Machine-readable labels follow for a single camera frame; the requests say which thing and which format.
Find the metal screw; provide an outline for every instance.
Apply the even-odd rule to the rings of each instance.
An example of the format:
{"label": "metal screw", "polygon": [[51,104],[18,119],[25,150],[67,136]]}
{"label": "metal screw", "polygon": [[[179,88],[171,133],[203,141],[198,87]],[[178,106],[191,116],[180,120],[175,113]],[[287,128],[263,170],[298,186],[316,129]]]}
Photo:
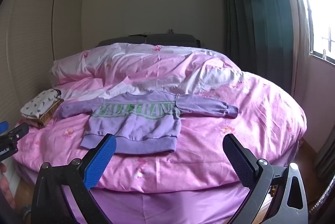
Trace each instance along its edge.
{"label": "metal screw", "polygon": [[73,160],[71,161],[71,164],[73,164],[73,165],[79,165],[79,164],[80,164],[80,161],[81,161],[81,159],[79,159],[79,158],[75,158],[75,159],[73,159]]}
{"label": "metal screw", "polygon": [[258,161],[261,165],[267,165],[268,164],[268,161],[265,160],[265,159],[259,159]]}
{"label": "metal screw", "polygon": [[45,162],[42,164],[41,168],[48,168],[49,167],[49,163],[48,162]]}

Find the person's hand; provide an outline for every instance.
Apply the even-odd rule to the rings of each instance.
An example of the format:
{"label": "person's hand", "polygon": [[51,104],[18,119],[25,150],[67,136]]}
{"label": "person's hand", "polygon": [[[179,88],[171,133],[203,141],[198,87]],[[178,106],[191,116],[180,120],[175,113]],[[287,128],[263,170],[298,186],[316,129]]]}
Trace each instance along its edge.
{"label": "person's hand", "polygon": [[[7,171],[6,166],[3,163],[0,163],[0,172],[5,173],[6,171]],[[14,209],[15,201],[11,191],[9,190],[9,183],[7,181],[7,178],[4,175],[2,175],[2,178],[0,180],[0,188],[6,200],[8,201],[9,205]]]}

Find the gray headboard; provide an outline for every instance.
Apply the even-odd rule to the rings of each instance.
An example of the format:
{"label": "gray headboard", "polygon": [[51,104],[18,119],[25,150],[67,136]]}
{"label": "gray headboard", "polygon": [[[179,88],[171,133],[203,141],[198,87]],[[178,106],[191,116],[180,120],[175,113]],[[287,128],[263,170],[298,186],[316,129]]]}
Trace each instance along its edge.
{"label": "gray headboard", "polygon": [[134,35],[118,37],[101,41],[98,46],[108,46],[114,43],[148,44],[153,46],[188,46],[201,47],[200,41],[194,36],[182,33],[158,33],[150,35]]}

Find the ribbed hem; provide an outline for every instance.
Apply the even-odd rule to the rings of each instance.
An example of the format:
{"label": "ribbed hem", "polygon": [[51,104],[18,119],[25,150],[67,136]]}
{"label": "ribbed hem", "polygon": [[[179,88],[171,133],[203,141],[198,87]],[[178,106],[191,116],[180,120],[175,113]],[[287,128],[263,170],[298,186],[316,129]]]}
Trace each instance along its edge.
{"label": "ribbed hem", "polygon": [[[103,136],[88,134],[85,135],[81,146],[84,148],[95,148],[103,139]],[[115,153],[123,154],[152,154],[157,152],[174,152],[177,147],[177,137],[164,136],[161,138],[148,138],[143,141],[132,141],[125,137],[116,137]]]}

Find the wardrobe door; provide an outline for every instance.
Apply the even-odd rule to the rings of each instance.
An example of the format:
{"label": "wardrobe door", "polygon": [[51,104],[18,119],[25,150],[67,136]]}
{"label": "wardrobe door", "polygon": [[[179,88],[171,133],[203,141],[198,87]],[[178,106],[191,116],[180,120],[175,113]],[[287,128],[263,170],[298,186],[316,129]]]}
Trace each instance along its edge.
{"label": "wardrobe door", "polygon": [[55,60],[71,56],[82,50],[81,1],[54,0],[52,39]]}
{"label": "wardrobe door", "polygon": [[19,105],[50,88],[53,0],[14,0],[7,31],[7,59]]}
{"label": "wardrobe door", "polygon": [[7,121],[10,129],[20,118],[20,104],[7,61],[7,29],[12,5],[13,0],[3,0],[0,5],[0,123]]}

